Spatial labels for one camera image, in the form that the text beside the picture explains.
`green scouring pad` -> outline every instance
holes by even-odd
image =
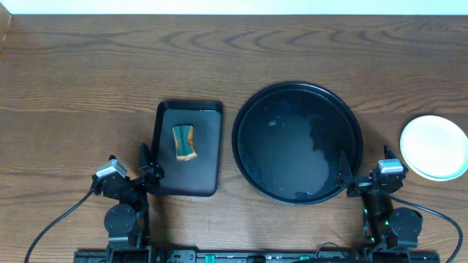
[[[185,161],[197,157],[197,151],[193,145],[193,126],[173,127],[175,141],[175,154],[178,161]]]

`black tray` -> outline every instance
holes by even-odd
[[[355,176],[363,155],[359,123],[337,95],[309,83],[259,91],[233,127],[242,175],[267,197],[288,204],[324,202],[344,189],[337,182],[340,150]]]
[[[198,156],[177,161],[173,127],[192,125]],[[209,197],[216,192],[222,106],[215,102],[166,101],[158,105],[151,155],[165,171],[157,195]]]

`cable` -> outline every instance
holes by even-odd
[[[68,216],[71,212],[73,212],[75,209],[77,209],[81,204],[83,204],[89,196],[91,196],[94,192],[94,189],[90,189],[89,192],[76,204],[74,205],[72,208],[70,208],[67,212],[65,212],[65,214],[59,216],[56,220],[54,220],[52,223],[50,223],[47,227],[44,228],[44,230],[42,230],[42,232],[36,237],[36,239],[34,240],[34,242],[31,244],[31,246],[29,247],[28,249],[28,253],[26,254],[26,257],[24,258],[24,263],[28,263],[29,262],[29,257],[31,256],[31,253],[32,253],[32,250],[34,249],[34,246],[36,246],[37,242],[39,242],[39,240],[41,239],[41,237],[49,230],[52,228],[52,226],[54,226],[55,224],[57,224],[60,220],[64,219],[66,216]]]
[[[316,258],[316,259],[319,258],[320,249],[322,249],[322,247],[323,247],[324,245],[334,245],[334,246],[336,246],[337,248],[339,248],[339,245],[337,245],[337,244],[335,244],[335,243],[333,243],[333,242],[325,242],[325,243],[323,243],[322,245],[320,245],[319,248],[317,248],[317,251],[315,251],[315,258]],[[343,252],[340,251],[339,253],[341,253],[341,254],[344,256],[345,259],[348,258]]]
[[[453,251],[452,255],[447,259],[446,263],[451,263],[451,262],[455,259],[456,255],[457,255],[458,252],[460,251],[461,244],[463,243],[463,231],[461,230],[461,227],[460,227],[452,218],[449,218],[448,216],[446,216],[446,215],[444,215],[444,214],[442,214],[442,213],[439,213],[439,212],[437,212],[437,211],[434,211],[434,210],[429,209],[429,208],[427,208],[427,207],[424,207],[424,206],[422,206],[422,205],[416,205],[416,204],[413,204],[413,203],[411,203],[411,202],[404,201],[403,199],[399,199],[398,197],[394,197],[393,195],[389,194],[389,193],[380,185],[380,182],[377,184],[377,186],[380,188],[380,190],[382,190],[382,193],[383,193],[386,197],[388,197],[388,198],[390,198],[390,199],[392,199],[392,200],[394,200],[394,201],[400,202],[400,203],[402,203],[403,205],[409,205],[409,206],[411,206],[411,207],[415,207],[415,208],[417,208],[417,209],[421,209],[421,210],[423,210],[423,211],[426,211],[426,212],[431,213],[431,214],[433,214],[433,215],[439,216],[440,218],[443,218],[443,219],[445,219],[445,220],[451,222],[452,225],[454,225],[454,227],[455,227],[456,230],[458,231],[458,243],[457,243],[457,245],[456,245],[456,247],[455,247],[455,250]]]

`white plate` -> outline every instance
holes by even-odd
[[[408,166],[430,180],[452,180],[468,169],[467,136],[439,116],[423,116],[408,123],[401,133],[400,148]]]

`black rectangular tray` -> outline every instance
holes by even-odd
[[[173,127],[192,125],[198,156],[177,161]],[[209,197],[216,192],[222,106],[216,102],[165,101],[158,105],[151,155],[165,171],[157,195]]]

